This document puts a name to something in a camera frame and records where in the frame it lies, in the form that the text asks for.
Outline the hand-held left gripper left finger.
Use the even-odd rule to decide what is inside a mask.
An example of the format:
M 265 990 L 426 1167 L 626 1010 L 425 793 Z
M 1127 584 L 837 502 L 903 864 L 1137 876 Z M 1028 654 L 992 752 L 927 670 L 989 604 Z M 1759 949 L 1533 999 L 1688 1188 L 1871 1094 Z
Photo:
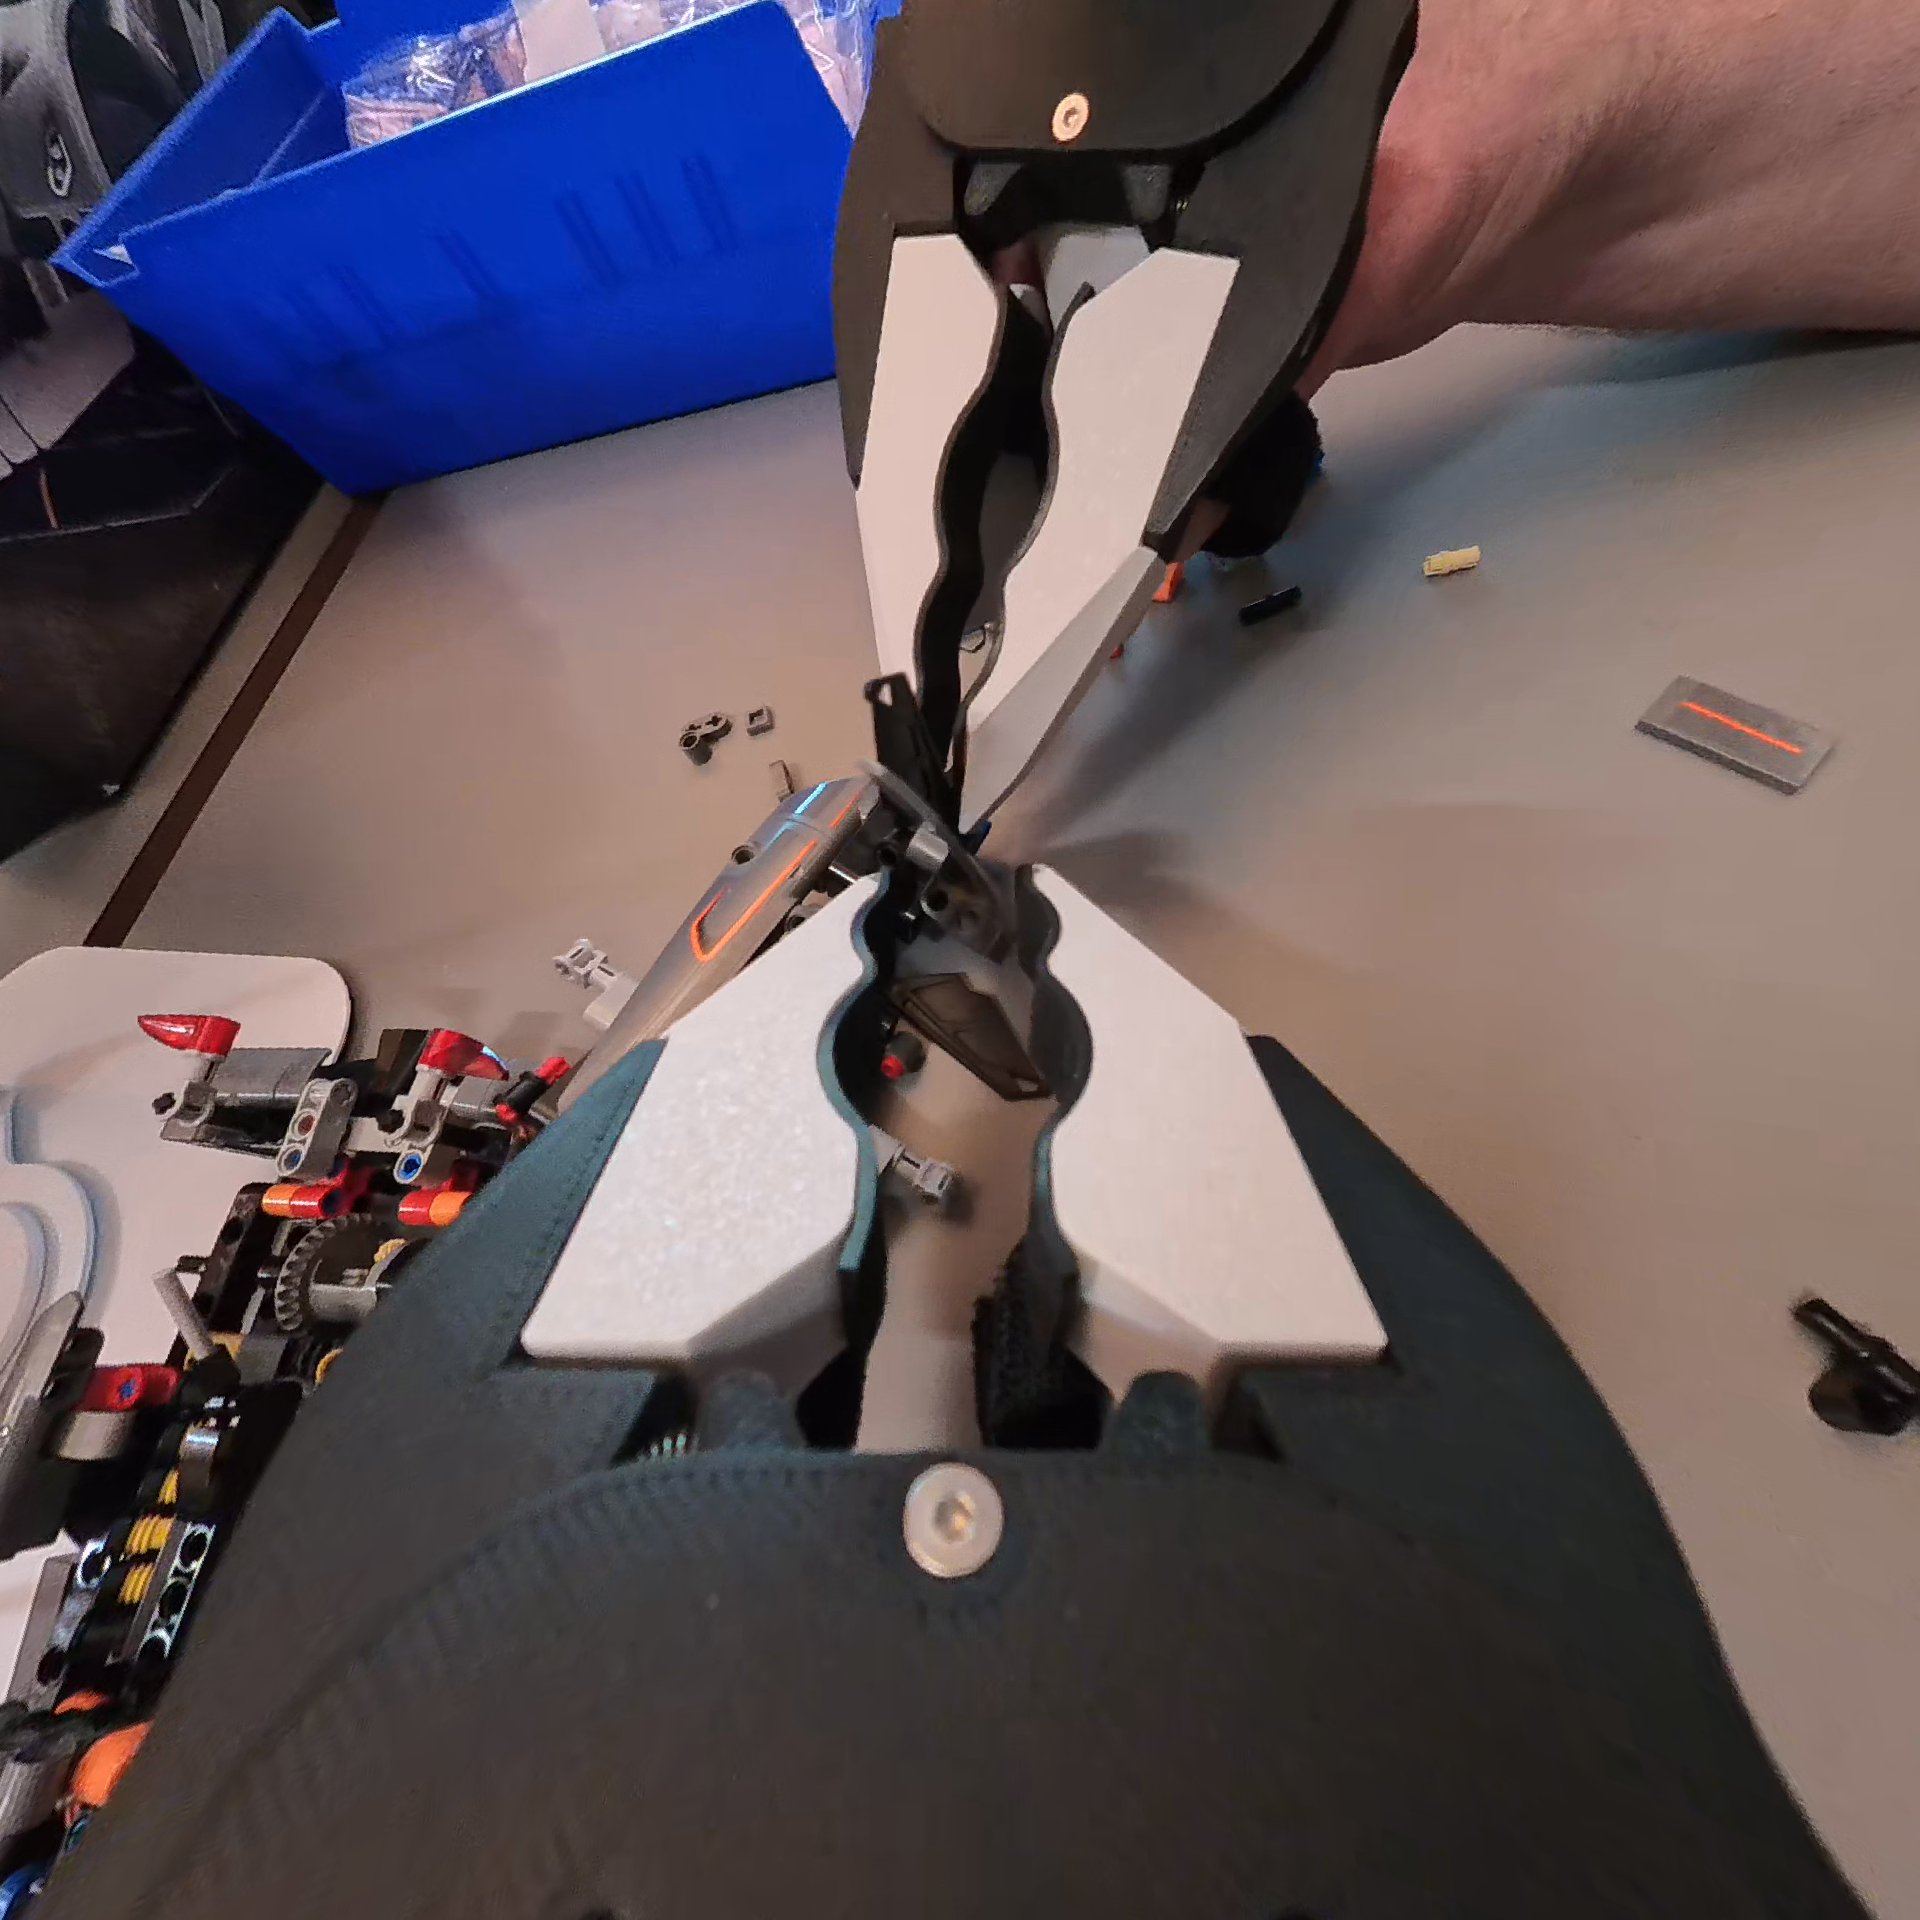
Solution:
M 662 1038 L 521 1328 L 533 1360 L 820 1373 L 849 1346 L 842 1252 L 873 1144 L 829 1089 L 829 1028 L 869 981 L 860 879 Z

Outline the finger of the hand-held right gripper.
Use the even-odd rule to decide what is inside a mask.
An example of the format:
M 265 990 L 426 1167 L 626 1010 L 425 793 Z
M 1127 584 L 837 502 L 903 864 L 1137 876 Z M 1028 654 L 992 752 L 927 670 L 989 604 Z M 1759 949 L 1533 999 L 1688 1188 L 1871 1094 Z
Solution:
M 1120 225 L 1044 231 L 1039 263 L 1055 319 L 1047 490 L 966 713 L 966 823 L 1012 794 L 1160 582 L 1148 524 L 1238 272 Z
M 893 241 L 854 513 L 879 670 L 909 676 L 949 784 L 966 767 L 957 655 L 986 580 L 1006 319 L 954 231 Z

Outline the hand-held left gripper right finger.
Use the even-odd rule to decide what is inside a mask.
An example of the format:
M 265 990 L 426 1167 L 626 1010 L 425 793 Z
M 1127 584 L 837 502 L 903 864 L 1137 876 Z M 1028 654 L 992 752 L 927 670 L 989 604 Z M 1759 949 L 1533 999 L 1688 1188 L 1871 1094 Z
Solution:
M 1385 1328 L 1249 1036 L 1054 869 L 1038 985 L 1062 990 L 1086 1064 L 1049 1066 L 1058 1110 L 1034 1198 L 1072 1258 L 1070 1351 L 1106 1389 L 1177 1373 L 1368 1365 Z

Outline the black lego fin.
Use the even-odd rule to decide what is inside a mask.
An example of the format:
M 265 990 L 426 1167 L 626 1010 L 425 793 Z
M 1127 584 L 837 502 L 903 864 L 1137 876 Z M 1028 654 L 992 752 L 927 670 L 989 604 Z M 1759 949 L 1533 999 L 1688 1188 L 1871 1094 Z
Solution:
M 949 749 L 927 732 L 911 680 L 904 674 L 869 678 L 862 697 L 871 708 L 878 762 L 903 778 L 949 828 L 957 825 Z

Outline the black grey lego assembly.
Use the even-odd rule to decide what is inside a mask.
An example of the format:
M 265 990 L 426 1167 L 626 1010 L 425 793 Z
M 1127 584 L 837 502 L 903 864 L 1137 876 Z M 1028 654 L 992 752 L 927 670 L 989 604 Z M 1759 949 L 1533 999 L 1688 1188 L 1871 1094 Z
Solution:
M 1010 1215 L 1023 1198 L 1021 1151 L 1038 1140 L 1047 1100 L 1008 1101 L 977 1084 L 949 1053 L 900 1020 L 889 994 L 896 949 L 896 850 L 918 828 L 933 828 L 970 852 L 1004 889 L 1014 924 L 1016 879 L 975 850 L 957 829 L 936 823 L 930 804 L 911 799 L 904 781 L 873 762 L 849 778 L 817 784 L 778 802 L 732 862 L 703 887 L 682 925 L 638 976 L 608 1032 L 566 1084 L 585 1105 L 633 1061 L 652 1069 L 665 1032 L 727 986 L 751 962 L 801 927 L 822 905 L 860 879 L 879 890 L 860 914 L 854 940 L 869 981 L 831 1021 L 829 1089 L 840 1092 L 871 1136 L 874 1184 L 904 1207 L 906 1162 L 954 1160 L 950 1192 L 927 1205 L 974 1223 Z

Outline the person's right forearm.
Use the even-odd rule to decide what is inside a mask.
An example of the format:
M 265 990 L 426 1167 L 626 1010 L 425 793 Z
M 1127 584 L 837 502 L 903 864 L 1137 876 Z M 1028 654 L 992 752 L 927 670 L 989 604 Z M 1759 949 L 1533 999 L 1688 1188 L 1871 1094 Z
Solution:
M 1673 4 L 1634 112 L 1623 329 L 1917 324 L 1917 4 Z

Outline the large lego car chassis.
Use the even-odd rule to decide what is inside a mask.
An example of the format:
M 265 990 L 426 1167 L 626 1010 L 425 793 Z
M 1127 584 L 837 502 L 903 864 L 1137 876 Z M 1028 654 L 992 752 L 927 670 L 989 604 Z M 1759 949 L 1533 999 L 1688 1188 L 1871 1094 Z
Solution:
M 242 1046 L 164 1140 L 265 1162 L 207 1255 L 154 1278 L 183 1365 L 166 1420 L 72 1495 L 4 1688 L 2 1906 L 24 1914 L 153 1726 L 215 1568 L 348 1338 L 551 1118 L 565 1055 L 509 1062 L 450 1026 L 367 1057 Z

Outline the black t-shaped lego piece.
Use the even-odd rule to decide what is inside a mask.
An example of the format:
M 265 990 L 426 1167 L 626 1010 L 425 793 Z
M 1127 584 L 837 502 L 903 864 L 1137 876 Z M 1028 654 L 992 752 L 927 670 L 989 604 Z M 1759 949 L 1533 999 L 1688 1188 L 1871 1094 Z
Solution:
M 1815 1417 L 1840 1433 L 1893 1438 L 1917 1420 L 1917 1366 L 1880 1334 L 1821 1298 L 1792 1304 L 1792 1321 L 1825 1353 L 1807 1388 Z

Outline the dark lego set box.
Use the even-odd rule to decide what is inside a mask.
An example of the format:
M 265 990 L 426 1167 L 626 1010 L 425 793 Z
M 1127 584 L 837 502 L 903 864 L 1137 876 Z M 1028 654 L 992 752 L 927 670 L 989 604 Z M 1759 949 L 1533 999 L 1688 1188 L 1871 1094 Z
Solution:
M 2 4 L 2 857 L 120 794 L 319 486 L 55 265 L 269 12 Z

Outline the person's right hand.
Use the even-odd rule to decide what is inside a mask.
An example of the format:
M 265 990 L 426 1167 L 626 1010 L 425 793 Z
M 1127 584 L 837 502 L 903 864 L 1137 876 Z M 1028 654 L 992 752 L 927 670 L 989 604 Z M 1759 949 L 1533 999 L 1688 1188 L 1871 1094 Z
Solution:
M 1357 268 L 1300 394 L 1454 324 L 1602 324 L 1609 176 L 1644 79 L 1634 13 L 1600 1 L 1418 7 Z

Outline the blue plastic bin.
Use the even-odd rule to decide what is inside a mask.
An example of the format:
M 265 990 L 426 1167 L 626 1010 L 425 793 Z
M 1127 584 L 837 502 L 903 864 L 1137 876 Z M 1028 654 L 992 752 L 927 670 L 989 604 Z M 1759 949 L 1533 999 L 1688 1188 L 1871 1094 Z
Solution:
M 784 9 L 354 149 L 352 70 L 484 12 L 269 16 L 56 268 L 350 493 L 825 380 L 849 130 Z

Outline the clear plastic bags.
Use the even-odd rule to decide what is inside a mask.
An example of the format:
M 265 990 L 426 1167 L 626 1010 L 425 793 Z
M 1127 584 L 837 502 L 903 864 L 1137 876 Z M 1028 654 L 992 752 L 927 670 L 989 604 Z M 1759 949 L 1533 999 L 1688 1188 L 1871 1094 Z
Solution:
M 736 12 L 736 1 L 460 4 L 452 25 L 390 37 L 361 61 L 342 85 L 344 136 L 362 150 L 727 12 Z M 854 130 L 869 96 L 878 25 L 898 4 L 782 1 L 782 12 L 842 122 Z

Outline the flat grey orange striped tile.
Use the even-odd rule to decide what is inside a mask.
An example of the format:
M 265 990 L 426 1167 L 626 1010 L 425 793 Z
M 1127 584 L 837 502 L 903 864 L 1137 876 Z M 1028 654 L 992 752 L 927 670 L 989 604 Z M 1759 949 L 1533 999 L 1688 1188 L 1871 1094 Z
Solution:
M 1693 676 L 1678 676 L 1638 716 L 1636 732 L 1782 794 L 1800 793 L 1834 735 Z

